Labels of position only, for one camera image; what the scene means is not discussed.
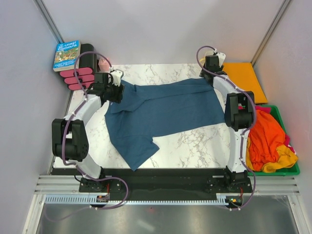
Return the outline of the blue t shirt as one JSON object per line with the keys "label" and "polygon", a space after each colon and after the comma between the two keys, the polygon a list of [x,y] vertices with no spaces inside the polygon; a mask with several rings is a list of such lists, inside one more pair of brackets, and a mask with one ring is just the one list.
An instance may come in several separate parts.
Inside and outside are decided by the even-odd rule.
{"label": "blue t shirt", "polygon": [[110,104],[105,122],[112,145],[133,171],[159,150],[154,137],[225,121],[213,87],[203,78],[163,85],[122,84],[122,101]]}

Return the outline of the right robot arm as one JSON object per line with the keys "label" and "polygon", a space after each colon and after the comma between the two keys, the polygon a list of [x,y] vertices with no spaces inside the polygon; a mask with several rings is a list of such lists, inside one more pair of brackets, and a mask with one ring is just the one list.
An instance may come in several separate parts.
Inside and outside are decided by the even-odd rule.
{"label": "right robot arm", "polygon": [[246,151],[248,135],[254,126],[254,94],[238,88],[223,72],[225,55],[217,53],[205,57],[200,76],[225,98],[224,119],[230,130],[230,157],[226,169],[231,174],[223,179],[223,186],[229,192],[241,186],[237,175],[247,174]]}

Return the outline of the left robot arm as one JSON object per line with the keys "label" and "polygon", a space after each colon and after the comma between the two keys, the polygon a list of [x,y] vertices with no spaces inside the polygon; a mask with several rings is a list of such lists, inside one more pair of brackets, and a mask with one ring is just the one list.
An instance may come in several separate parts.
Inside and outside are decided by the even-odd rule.
{"label": "left robot arm", "polygon": [[52,152],[65,166],[73,165],[97,192],[105,190],[107,180],[103,168],[89,154],[86,124],[105,102],[120,103],[124,85],[124,72],[118,69],[108,73],[95,73],[95,80],[80,104],[64,118],[52,122]]}

